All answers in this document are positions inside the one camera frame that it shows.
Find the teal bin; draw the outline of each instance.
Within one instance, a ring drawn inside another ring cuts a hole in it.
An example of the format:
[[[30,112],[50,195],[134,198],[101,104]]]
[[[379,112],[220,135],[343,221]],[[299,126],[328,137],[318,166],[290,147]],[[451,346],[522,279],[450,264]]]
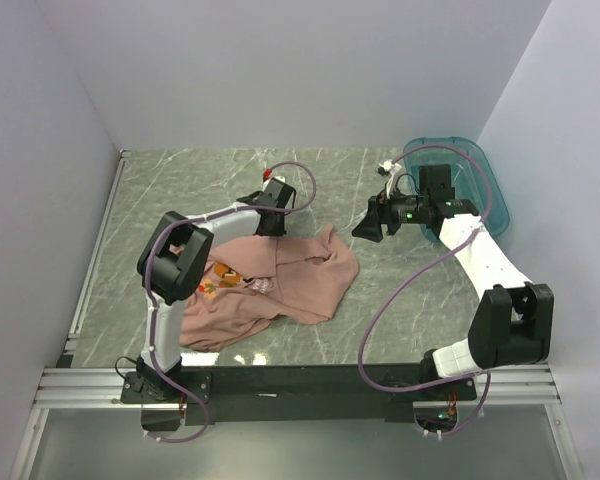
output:
[[[407,143],[404,147],[404,152],[420,145],[432,143],[449,145],[450,147],[457,148],[473,158],[484,169],[491,184],[491,191],[493,192],[493,205],[491,207],[491,213],[485,222],[485,227],[494,238],[504,232],[509,226],[509,211],[507,210],[507,205],[504,203],[504,198],[502,198],[498,182],[496,182],[493,171],[489,166],[489,161],[482,149],[471,140],[462,137],[421,137]],[[426,148],[418,150],[404,159],[404,166],[407,173],[413,175],[416,182],[418,182],[418,179],[420,178],[418,171],[419,167],[441,163],[448,163],[451,165],[451,178],[453,186],[456,189],[456,198],[467,198],[473,202],[480,213],[484,212],[484,207],[487,203],[487,190],[482,177],[471,163],[457,153],[443,148]],[[431,233],[431,230],[427,230],[424,225],[421,228],[425,237],[432,242],[438,241],[433,233]]]

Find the pink cloth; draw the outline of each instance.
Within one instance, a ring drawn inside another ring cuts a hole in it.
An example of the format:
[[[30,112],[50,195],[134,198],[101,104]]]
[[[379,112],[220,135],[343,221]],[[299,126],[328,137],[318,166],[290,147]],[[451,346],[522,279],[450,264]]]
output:
[[[187,301],[180,344],[220,350],[280,315],[324,322],[357,274],[358,261],[333,225],[310,239],[237,238],[209,254],[200,286]]]

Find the pink garment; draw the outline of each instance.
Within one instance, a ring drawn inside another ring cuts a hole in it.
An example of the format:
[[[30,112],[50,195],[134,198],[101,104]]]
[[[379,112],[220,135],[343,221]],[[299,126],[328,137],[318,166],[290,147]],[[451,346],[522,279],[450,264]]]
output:
[[[241,237],[209,254],[185,308],[180,344],[220,350],[287,315],[315,324],[333,317],[358,260],[328,225],[316,238]]]

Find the black wire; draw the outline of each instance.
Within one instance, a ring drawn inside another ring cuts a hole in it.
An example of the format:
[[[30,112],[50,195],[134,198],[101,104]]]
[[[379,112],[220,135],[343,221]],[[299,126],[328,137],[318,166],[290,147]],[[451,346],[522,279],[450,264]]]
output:
[[[120,370],[118,370],[118,362],[119,362],[120,360],[122,360],[123,358],[124,358],[125,360],[128,360],[128,361],[130,361],[130,362],[131,362],[131,363],[133,363],[134,365],[137,365],[137,364],[138,364],[138,362],[136,362],[136,361],[135,361],[133,358],[131,358],[131,357],[126,357],[126,356],[124,356],[124,355],[123,355],[123,356],[121,356],[121,357],[118,357],[118,359],[116,360],[116,363],[114,363],[114,364],[113,364],[113,368],[114,368],[114,370],[116,371],[116,373],[117,373],[118,375],[120,375],[120,377],[121,377],[121,378],[123,378],[123,379],[124,379],[124,375],[122,375],[122,373],[120,373]]]
[[[400,181],[400,179],[401,179],[402,177],[409,177],[409,178],[411,178],[411,180],[413,180],[413,189],[415,190],[415,192],[416,192],[418,195],[420,195],[420,189],[418,188],[418,183],[416,182],[416,179],[415,179],[415,177],[414,177],[413,175],[411,175],[410,173],[401,173],[401,174],[398,176],[398,180],[396,180],[396,185],[398,184],[398,182]]]

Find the gray wall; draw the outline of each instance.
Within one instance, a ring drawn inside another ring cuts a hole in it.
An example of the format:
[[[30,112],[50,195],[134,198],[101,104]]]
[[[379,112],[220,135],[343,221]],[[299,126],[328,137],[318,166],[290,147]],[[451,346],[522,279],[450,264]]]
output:
[[[0,0],[0,479],[71,323],[117,153],[32,0]]]
[[[476,139],[549,0],[37,0],[117,146]]]
[[[506,250],[556,295],[550,364],[600,479],[600,0],[554,0],[480,135],[511,210]]]

